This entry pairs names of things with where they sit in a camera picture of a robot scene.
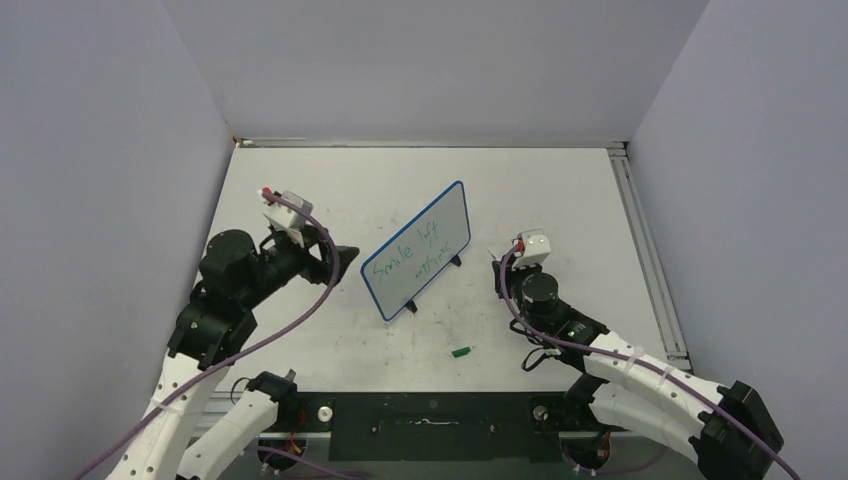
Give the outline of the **green marker cap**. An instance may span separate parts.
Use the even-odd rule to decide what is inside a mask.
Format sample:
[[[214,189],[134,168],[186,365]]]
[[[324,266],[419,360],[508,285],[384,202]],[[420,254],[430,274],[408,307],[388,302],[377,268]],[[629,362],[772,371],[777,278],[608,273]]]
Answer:
[[[462,347],[451,352],[453,358],[461,358],[468,355],[472,351],[470,346]]]

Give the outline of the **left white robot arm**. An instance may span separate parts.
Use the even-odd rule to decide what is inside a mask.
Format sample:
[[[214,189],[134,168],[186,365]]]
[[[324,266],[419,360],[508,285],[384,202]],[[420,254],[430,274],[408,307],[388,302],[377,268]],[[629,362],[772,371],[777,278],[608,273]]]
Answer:
[[[263,429],[290,428],[298,416],[293,376],[262,372],[249,380],[246,400],[193,438],[208,401],[257,327],[254,309],[297,277],[334,287],[359,253],[309,224],[272,229],[261,243],[238,229],[214,235],[200,279],[177,316],[154,393],[142,420],[121,441],[124,450],[110,478],[215,479]]]

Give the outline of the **blue framed whiteboard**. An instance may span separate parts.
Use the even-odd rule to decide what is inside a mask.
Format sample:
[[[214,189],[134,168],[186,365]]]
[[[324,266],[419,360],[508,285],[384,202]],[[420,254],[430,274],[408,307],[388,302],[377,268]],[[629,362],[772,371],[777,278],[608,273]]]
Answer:
[[[360,276],[383,321],[408,309],[471,243],[465,185],[453,182],[361,265]]]

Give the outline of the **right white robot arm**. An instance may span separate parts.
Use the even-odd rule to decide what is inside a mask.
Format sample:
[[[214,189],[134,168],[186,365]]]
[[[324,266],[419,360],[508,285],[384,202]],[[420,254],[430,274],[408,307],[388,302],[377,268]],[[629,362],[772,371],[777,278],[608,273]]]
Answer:
[[[706,479],[762,479],[773,465],[798,476],[781,458],[784,439],[752,386],[705,380],[646,353],[562,300],[538,261],[507,253],[492,270],[511,329],[579,372],[566,392],[573,425],[636,433],[686,457]]]

